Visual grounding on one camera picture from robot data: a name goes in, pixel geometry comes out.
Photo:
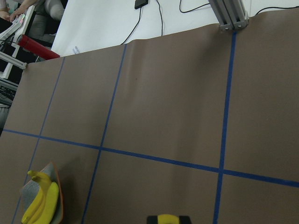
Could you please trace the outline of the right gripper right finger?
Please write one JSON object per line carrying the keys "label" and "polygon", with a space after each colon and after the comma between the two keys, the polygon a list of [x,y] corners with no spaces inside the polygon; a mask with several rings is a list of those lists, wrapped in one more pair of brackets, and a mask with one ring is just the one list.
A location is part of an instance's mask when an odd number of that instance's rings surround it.
{"label": "right gripper right finger", "polygon": [[189,216],[179,216],[179,224],[191,224],[191,219]]}

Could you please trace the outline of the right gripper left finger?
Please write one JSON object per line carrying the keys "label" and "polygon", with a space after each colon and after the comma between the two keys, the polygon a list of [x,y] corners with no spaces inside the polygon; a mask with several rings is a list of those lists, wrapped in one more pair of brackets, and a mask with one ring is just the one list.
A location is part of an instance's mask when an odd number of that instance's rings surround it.
{"label": "right gripper left finger", "polygon": [[146,224],[158,224],[158,216],[148,216]]}

